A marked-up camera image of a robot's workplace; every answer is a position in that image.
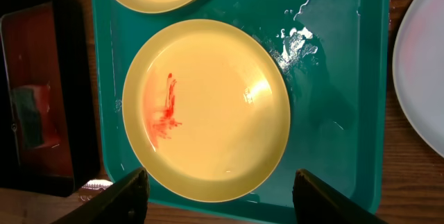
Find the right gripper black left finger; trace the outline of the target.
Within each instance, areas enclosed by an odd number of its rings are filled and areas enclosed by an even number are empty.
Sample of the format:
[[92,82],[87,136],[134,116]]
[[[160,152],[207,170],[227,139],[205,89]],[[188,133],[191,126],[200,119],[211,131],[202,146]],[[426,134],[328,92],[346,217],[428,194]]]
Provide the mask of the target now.
[[139,167],[89,202],[54,221],[54,224],[144,224],[148,209],[149,182]]

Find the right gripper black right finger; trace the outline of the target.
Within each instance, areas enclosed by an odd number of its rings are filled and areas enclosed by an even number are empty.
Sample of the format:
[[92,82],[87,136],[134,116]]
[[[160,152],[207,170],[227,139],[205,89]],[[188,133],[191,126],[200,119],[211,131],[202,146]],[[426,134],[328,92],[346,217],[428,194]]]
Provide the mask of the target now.
[[298,224],[385,223],[306,169],[296,171],[292,194]]

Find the white plate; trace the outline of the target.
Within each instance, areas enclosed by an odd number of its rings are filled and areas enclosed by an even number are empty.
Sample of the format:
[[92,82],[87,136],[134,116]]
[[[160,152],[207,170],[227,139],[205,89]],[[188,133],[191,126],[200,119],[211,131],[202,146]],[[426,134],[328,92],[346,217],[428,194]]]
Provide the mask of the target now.
[[413,0],[393,49],[393,83],[405,117],[443,155],[443,0]]

